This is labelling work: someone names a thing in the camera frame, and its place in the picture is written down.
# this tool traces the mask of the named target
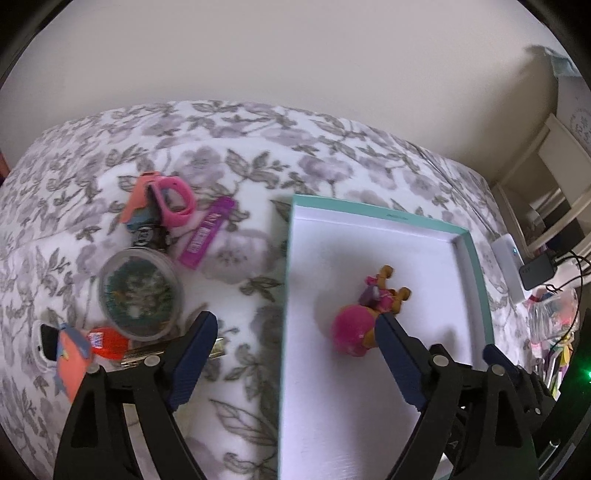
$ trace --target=bed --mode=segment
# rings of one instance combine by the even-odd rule
[[[470,230],[496,344],[529,366],[523,307],[508,300],[489,244],[506,232],[486,181],[452,160],[355,121],[260,103],[181,101],[88,116],[43,133],[0,189],[0,423],[23,460],[51,478],[69,409],[39,361],[33,323],[104,324],[96,276],[129,246],[118,216],[135,179],[182,176],[206,209],[237,204],[197,272],[179,271],[183,318],[214,312],[228,341],[176,413],[211,480],[276,478],[279,359],[290,199],[354,200]],[[172,232],[175,244],[189,234]],[[173,334],[183,333],[185,321]],[[132,409],[144,478],[158,478]]]

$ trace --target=pink watch strap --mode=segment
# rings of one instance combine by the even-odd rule
[[[189,185],[179,177],[158,177],[154,180],[153,186],[155,187],[153,189],[154,195],[162,213],[162,225],[167,228],[185,225],[191,218],[196,206],[195,196]],[[185,204],[183,210],[173,212],[168,207],[162,194],[162,190],[165,189],[172,189],[181,196]]]

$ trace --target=metal screw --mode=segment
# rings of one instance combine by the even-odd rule
[[[94,375],[100,370],[99,364],[91,363],[88,367],[86,367],[86,373],[90,375]]]
[[[505,369],[500,365],[494,364],[491,370],[495,375],[499,375],[499,377],[505,375]]]
[[[449,360],[446,356],[443,355],[435,355],[433,357],[433,363],[438,367],[446,367],[449,365]]]
[[[146,367],[155,367],[160,363],[160,357],[158,355],[148,355],[144,360]]]

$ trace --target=black charger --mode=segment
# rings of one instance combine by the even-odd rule
[[[558,266],[556,266],[548,251],[546,251],[521,266],[519,268],[519,276],[521,277],[523,288],[531,290],[551,280],[556,275],[557,270]]]

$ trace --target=white wall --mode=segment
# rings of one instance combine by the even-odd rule
[[[123,105],[248,99],[359,120],[491,178],[554,108],[560,49],[517,0],[74,0],[0,90],[16,163]]]

